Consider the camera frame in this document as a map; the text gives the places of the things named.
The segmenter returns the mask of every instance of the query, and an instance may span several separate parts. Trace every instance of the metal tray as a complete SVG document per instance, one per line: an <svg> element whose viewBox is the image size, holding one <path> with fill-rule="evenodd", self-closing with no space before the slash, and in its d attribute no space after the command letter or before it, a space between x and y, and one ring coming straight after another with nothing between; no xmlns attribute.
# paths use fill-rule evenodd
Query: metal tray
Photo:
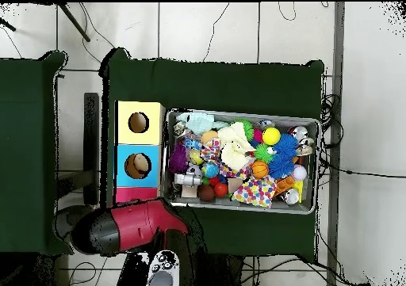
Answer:
<svg viewBox="0 0 406 286"><path fill-rule="evenodd" d="M273 199L271 208L257 207L249 204L240 203L238 201L230 201L228 198L216 197L212 202L204 202L199 198L184 198L174 196L174 175L167 170L169 155L174 149L174 134L173 127L176 124L176 116L183 112L205 112L214 115L214 120L232 122L237 118L245 118L251 123L259 122L260 120L272 120L276 124L276 128L281 132L287 132L293 126L304 126L308 129L308 136L315 141L313 154L304 157L304 167L308 171L308 177L304 180L303 195L301 204L288 206L283 201ZM246 113L234 112L216 112L194 109L171 109L167 111L165 118L164 132L167 134L167 142L163 146L163 164L161 173L161 196L168 199L174 206L200 207L200 208L216 208L229 209L248 212L277 212L288 214L307 215L312 213L316 208L317 202L317 178L319 170L319 150L321 142L321 124L318 120L312 118L299 117L282 117L282 116L267 116L267 115L252 115Z"/></svg>

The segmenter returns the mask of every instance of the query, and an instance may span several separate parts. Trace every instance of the hole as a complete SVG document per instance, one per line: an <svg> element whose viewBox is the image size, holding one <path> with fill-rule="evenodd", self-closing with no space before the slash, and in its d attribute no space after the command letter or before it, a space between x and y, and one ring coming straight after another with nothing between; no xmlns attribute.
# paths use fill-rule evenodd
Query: hole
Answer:
<svg viewBox="0 0 406 286"><path fill-rule="evenodd" d="M124 170L133 179L144 179L151 172L151 160L144 153L131 154L125 160Z"/></svg>
<svg viewBox="0 0 406 286"><path fill-rule="evenodd" d="M143 112L135 112L128 118L128 127L134 133L146 132L149 128L149 119Z"/></svg>

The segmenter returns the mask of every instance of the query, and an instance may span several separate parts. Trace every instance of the yellow box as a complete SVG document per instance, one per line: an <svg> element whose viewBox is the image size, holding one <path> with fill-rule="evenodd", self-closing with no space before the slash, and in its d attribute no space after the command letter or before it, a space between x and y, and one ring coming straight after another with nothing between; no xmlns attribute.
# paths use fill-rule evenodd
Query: yellow box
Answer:
<svg viewBox="0 0 406 286"><path fill-rule="evenodd" d="M118 143L159 145L165 108L158 102L117 102Z"/></svg>

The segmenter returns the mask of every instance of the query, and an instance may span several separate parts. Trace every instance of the yellow ball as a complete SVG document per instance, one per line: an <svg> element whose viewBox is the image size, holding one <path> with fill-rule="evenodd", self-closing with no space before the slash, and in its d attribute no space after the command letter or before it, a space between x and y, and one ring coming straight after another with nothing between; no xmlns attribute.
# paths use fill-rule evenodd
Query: yellow ball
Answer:
<svg viewBox="0 0 406 286"><path fill-rule="evenodd" d="M275 145L281 138L281 133L276 128L267 128L262 133L264 143L268 145Z"/></svg>

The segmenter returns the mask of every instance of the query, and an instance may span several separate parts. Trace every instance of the white ball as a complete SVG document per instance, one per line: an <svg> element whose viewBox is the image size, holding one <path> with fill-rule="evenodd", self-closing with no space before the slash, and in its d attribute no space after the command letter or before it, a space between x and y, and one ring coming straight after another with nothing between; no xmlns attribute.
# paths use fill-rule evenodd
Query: white ball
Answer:
<svg viewBox="0 0 406 286"><path fill-rule="evenodd" d="M293 177L297 181L302 181L307 177L308 173L302 165L295 165L293 168Z"/></svg>

